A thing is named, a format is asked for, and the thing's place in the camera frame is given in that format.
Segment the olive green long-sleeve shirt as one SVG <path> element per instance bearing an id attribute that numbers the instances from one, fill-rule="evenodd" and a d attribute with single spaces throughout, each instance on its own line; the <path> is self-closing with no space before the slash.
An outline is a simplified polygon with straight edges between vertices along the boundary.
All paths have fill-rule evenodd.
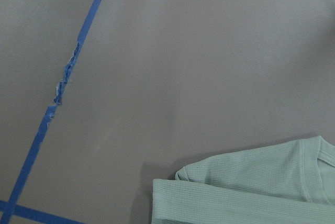
<path id="1" fill-rule="evenodd" d="M 153 181 L 153 223 L 334 223 L 334 146 L 321 136 L 211 156 Z"/>

